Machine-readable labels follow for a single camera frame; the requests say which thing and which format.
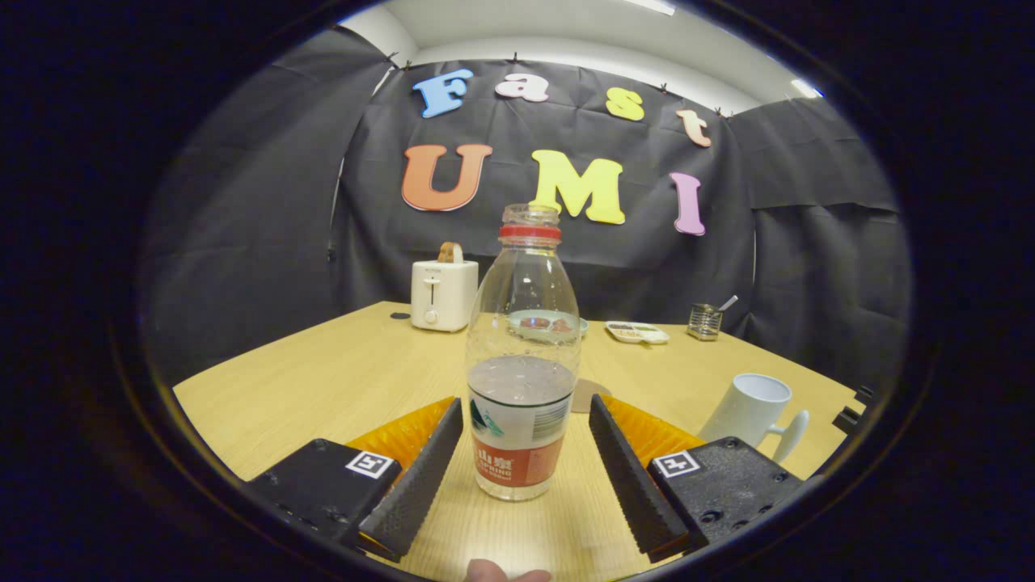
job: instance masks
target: plate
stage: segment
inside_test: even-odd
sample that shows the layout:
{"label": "plate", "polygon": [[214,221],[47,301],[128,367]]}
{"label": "plate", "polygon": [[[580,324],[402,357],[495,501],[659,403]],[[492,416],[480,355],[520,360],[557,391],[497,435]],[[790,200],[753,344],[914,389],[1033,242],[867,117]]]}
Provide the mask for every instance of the plate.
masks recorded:
{"label": "plate", "polygon": [[667,344],[669,334],[650,323],[635,321],[605,321],[603,326],[611,336],[626,344]]}
{"label": "plate", "polygon": [[[510,329],[522,338],[538,342],[554,343],[570,339],[574,334],[574,317],[571,314],[550,310],[522,310],[508,318]],[[564,321],[558,330],[558,322]],[[589,329],[589,322],[580,318],[579,327],[583,336]]]}

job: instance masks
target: food on plate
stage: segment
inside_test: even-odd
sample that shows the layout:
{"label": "food on plate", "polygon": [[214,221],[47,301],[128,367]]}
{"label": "food on plate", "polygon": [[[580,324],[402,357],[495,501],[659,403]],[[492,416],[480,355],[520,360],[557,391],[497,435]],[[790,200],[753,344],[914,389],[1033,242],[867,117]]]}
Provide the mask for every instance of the food on plate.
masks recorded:
{"label": "food on plate", "polygon": [[558,319],[557,321],[554,322],[553,325],[550,326],[550,330],[553,331],[554,333],[566,333],[568,331],[571,331],[571,326],[568,324],[567,321],[563,319]]}
{"label": "food on plate", "polygon": [[544,317],[526,317],[521,320],[521,326],[530,329],[549,329],[550,320]]}

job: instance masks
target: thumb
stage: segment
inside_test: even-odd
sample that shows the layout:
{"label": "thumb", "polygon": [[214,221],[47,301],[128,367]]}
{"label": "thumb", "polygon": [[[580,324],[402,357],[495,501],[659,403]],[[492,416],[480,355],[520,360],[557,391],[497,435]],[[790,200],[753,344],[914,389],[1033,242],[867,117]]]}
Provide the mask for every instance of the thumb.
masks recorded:
{"label": "thumb", "polygon": [[475,558],[467,564],[466,582],[507,582],[507,575],[496,562]]}
{"label": "thumb", "polygon": [[545,570],[533,570],[514,578],[513,582],[550,582],[552,578]]}

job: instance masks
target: wooden table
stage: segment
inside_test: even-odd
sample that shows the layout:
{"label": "wooden table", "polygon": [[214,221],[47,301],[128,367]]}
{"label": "wooden table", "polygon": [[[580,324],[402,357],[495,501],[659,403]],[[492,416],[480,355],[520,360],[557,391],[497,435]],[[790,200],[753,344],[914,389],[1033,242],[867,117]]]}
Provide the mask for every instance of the wooden table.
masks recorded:
{"label": "wooden table", "polygon": [[[417,329],[389,318],[393,312],[409,313],[409,305],[382,302],[299,331],[187,379],[176,396],[209,446],[243,479],[310,439],[344,443],[434,401],[464,397],[466,332]],[[803,478],[845,438],[830,423],[852,401],[846,386],[731,336],[703,343],[685,326],[660,327],[672,341],[646,346],[620,344],[591,322],[580,377],[690,433],[736,374],[779,378],[794,390],[780,425],[802,408],[811,413],[804,438],[783,463]],[[464,423],[470,423],[466,411]],[[483,557],[512,576],[544,569],[567,582],[651,568],[622,517],[588,414],[572,415],[553,486],[531,501],[497,501],[478,489],[470,438],[465,428],[402,569],[460,581],[468,560]],[[772,455],[776,441],[769,436],[760,449]]]}

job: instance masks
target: ceiling light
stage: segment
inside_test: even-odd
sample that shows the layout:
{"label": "ceiling light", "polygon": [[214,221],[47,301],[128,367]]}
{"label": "ceiling light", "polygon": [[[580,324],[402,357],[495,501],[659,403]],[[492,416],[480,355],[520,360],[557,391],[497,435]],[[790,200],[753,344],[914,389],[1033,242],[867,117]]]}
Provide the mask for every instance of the ceiling light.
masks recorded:
{"label": "ceiling light", "polygon": [[801,79],[795,79],[794,81],[791,82],[791,84],[794,85],[795,89],[801,91],[802,95],[805,95],[810,99],[823,96],[823,93],[817,91],[816,89],[812,88],[811,85],[805,83]]}
{"label": "ceiling light", "polygon": [[676,13],[676,9],[672,6],[666,4],[664,2],[658,2],[657,0],[625,0],[630,4],[635,4],[637,6],[643,6],[644,8],[650,8],[655,12],[661,12],[667,17],[671,17]]}

